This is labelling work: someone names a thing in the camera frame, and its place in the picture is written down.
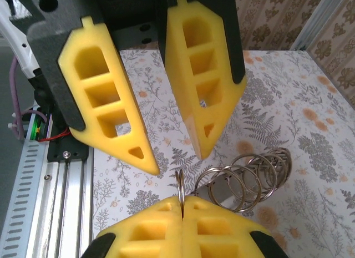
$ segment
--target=triangular hole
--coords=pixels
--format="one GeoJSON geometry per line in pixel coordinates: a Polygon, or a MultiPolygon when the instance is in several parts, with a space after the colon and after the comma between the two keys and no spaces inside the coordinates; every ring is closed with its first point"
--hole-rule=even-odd
{"type": "Polygon", "coordinates": [[[214,128],[215,124],[209,124],[209,125],[206,125],[205,126],[205,135],[206,135],[206,138],[209,137],[212,129],[214,128]]]}
{"type": "Polygon", "coordinates": [[[143,152],[142,152],[142,149],[140,147],[136,147],[136,148],[133,148],[133,149],[130,149],[128,151],[129,154],[139,158],[139,159],[143,159],[144,158],[144,155],[143,155],[143,152]]]}

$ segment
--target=table surface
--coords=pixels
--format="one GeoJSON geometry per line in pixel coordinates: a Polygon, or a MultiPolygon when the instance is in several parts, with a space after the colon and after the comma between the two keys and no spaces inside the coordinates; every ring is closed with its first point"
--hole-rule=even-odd
{"type": "Polygon", "coordinates": [[[96,150],[94,236],[176,194],[177,169],[189,193],[206,168],[282,146],[292,154],[291,176],[247,217],[268,228],[289,257],[355,257],[355,112],[306,52],[245,52],[247,89],[204,161],[195,156],[159,52],[121,56],[161,173],[96,150]]]}

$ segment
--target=screw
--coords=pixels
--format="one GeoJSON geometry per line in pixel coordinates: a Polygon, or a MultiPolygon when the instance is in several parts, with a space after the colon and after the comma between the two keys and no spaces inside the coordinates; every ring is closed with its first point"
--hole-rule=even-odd
{"type": "Polygon", "coordinates": [[[68,152],[68,151],[64,151],[64,152],[63,152],[63,157],[64,157],[65,159],[68,159],[71,155],[72,155],[72,154],[71,154],[70,152],[68,152]]]}

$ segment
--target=purple cable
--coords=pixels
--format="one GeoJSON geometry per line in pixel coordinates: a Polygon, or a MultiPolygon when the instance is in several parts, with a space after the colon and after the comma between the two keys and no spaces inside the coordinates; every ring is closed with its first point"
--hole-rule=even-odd
{"type": "Polygon", "coordinates": [[[9,81],[10,81],[10,90],[11,90],[11,97],[12,97],[12,104],[13,104],[13,110],[16,115],[16,127],[12,128],[12,131],[14,132],[16,138],[18,140],[23,140],[24,139],[24,130],[23,130],[23,123],[22,123],[22,115],[21,115],[21,110],[20,110],[20,105],[18,102],[18,97],[17,97],[17,90],[16,90],[16,67],[17,67],[17,58],[14,55],[10,67],[10,73],[9,73],[9,81]]]}

